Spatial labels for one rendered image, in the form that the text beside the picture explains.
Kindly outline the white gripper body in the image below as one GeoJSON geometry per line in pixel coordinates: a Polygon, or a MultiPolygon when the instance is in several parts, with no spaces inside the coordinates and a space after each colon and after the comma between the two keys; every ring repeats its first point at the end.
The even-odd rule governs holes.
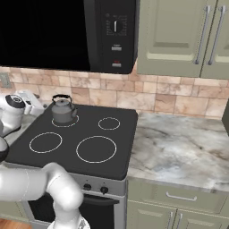
{"type": "Polygon", "coordinates": [[[40,116],[44,113],[45,108],[30,90],[20,90],[19,95],[26,105],[24,114],[40,116]]]}

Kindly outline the grey stove front panel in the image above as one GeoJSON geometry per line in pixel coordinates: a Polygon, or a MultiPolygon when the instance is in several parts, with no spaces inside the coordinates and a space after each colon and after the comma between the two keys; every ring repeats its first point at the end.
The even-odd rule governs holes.
{"type": "Polygon", "coordinates": [[[105,163],[86,163],[80,165],[70,160],[60,165],[70,173],[72,178],[81,187],[83,194],[89,194],[110,199],[118,199],[119,203],[114,206],[114,229],[126,228],[126,207],[127,207],[127,168],[120,173],[118,166],[105,163]],[[91,185],[90,191],[83,190],[83,185],[91,185]],[[102,186],[108,188],[108,193],[100,191],[102,186]]]}

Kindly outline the black hob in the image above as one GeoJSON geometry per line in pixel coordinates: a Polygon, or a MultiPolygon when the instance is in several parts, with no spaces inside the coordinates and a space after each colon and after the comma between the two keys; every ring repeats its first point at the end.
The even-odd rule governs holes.
{"type": "Polygon", "coordinates": [[[83,105],[78,105],[77,109],[73,122],[57,124],[48,108],[12,144],[6,161],[33,167],[56,162],[73,174],[124,179],[137,112],[83,105]]]}

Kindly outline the black microwave oven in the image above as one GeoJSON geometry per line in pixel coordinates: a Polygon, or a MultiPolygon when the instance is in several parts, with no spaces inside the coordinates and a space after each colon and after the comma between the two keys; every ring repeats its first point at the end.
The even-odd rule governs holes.
{"type": "Polygon", "coordinates": [[[0,0],[0,65],[131,73],[140,0],[0,0]]]}

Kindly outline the black oven door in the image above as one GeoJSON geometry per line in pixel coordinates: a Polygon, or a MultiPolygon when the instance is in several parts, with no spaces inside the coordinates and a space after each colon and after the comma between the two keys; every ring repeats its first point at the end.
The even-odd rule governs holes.
{"type": "MultiPolygon", "coordinates": [[[[29,205],[36,220],[52,223],[55,220],[53,203],[51,196],[45,193],[40,199],[31,200],[29,205]]],[[[90,229],[115,229],[115,205],[96,206],[82,202],[80,212],[90,229]]]]}

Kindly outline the olive green drawer front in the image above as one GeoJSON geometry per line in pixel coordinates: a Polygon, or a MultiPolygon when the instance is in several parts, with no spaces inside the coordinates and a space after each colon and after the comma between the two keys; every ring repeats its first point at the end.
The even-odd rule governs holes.
{"type": "Polygon", "coordinates": [[[211,214],[220,214],[226,203],[227,196],[202,191],[187,190],[184,188],[175,188],[166,185],[153,184],[150,182],[129,180],[128,199],[144,203],[157,203],[171,207],[187,208],[211,214]],[[198,199],[196,201],[172,199],[165,195],[166,191],[168,191],[171,195],[186,198],[193,198],[194,196],[197,196],[198,199]]]}

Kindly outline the olive green base cupboard door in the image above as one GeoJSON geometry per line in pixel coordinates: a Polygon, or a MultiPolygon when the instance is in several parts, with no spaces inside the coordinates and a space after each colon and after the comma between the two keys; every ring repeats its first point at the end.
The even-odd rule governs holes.
{"type": "Polygon", "coordinates": [[[177,211],[173,229],[176,229],[180,213],[182,213],[182,221],[179,229],[229,229],[228,217],[206,215],[185,210],[177,211]]]}
{"type": "Polygon", "coordinates": [[[153,204],[144,204],[129,200],[127,203],[126,229],[166,229],[169,213],[173,211],[170,224],[172,229],[176,214],[175,208],[168,208],[153,204]]]}

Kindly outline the dark appliance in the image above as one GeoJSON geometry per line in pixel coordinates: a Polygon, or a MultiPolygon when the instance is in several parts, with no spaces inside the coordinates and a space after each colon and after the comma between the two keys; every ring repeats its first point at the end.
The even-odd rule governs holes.
{"type": "Polygon", "coordinates": [[[225,106],[224,114],[222,116],[222,123],[225,127],[227,135],[229,136],[229,98],[225,106]]]}

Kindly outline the grey wall socket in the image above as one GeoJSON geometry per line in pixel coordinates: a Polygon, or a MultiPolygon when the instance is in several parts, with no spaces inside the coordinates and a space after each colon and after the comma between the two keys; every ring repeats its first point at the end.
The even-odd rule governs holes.
{"type": "Polygon", "coordinates": [[[7,72],[0,72],[0,81],[2,82],[3,88],[10,89],[12,87],[10,79],[9,79],[9,75],[7,72]]]}

